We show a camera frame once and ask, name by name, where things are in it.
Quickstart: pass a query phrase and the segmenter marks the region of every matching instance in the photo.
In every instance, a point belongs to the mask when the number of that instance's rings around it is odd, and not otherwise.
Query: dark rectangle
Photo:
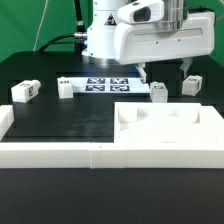
[[[103,85],[87,85],[86,92],[104,92],[105,91],[105,86]]]
[[[130,92],[130,88],[128,85],[111,85],[111,92]]]
[[[110,84],[128,84],[128,79],[110,79]]]
[[[105,84],[106,79],[100,79],[100,78],[88,78],[87,83],[88,84]]]

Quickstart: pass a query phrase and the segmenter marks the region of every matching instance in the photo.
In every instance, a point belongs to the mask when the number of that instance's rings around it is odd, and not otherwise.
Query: white plastic base
[[[13,108],[11,105],[0,106],[0,141],[14,121]]]
[[[115,143],[0,143],[0,168],[224,168],[213,107],[116,103],[114,121]]]

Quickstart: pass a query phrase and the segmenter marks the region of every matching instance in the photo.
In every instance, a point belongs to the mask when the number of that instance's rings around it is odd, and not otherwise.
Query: white platform
[[[149,93],[148,84],[140,78],[69,78],[74,93]]]
[[[0,168],[224,168],[224,120],[213,107],[116,103],[114,121],[114,143],[0,143]]]

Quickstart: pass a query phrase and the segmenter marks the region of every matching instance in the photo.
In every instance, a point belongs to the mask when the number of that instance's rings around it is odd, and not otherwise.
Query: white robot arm
[[[115,30],[115,59],[120,64],[138,64],[143,82],[146,81],[145,62],[190,58],[213,51],[214,13],[188,14],[185,2],[140,0],[118,10],[122,22]],[[151,18],[148,16],[144,20],[146,9],[151,12]],[[139,11],[141,21],[135,19],[135,13],[139,14]]]
[[[94,0],[86,61],[137,64],[146,81],[146,62],[208,55],[214,49],[213,12],[189,14],[188,0]]]

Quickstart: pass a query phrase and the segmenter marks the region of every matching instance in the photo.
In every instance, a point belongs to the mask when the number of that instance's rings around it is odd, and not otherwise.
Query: sticker
[[[33,92],[33,86],[29,88],[29,97],[33,96],[34,92]]]
[[[20,87],[25,87],[25,88],[26,88],[26,87],[30,86],[30,84],[20,84],[19,86],[20,86]]]
[[[163,89],[163,86],[154,86],[154,89]]]
[[[104,25],[106,25],[106,26],[117,26],[117,23],[116,23],[112,14],[110,14],[109,18],[107,19],[107,21]]]
[[[88,84],[105,84],[106,79],[94,79],[94,78],[88,78],[87,83]]]
[[[197,80],[197,79],[192,79],[192,78],[190,78],[190,79],[188,79],[188,81],[196,82],[196,81],[198,81],[198,80]]]
[[[122,85],[122,86],[114,86],[114,85],[111,85],[110,86],[110,91],[111,92],[129,92],[130,91],[130,88],[129,86],[127,85]]]
[[[103,91],[105,91],[105,86],[103,86],[103,85],[87,85],[85,91],[103,92]]]
[[[110,79],[110,84],[128,84],[128,79]]]
[[[61,84],[69,84],[69,81],[60,81]]]

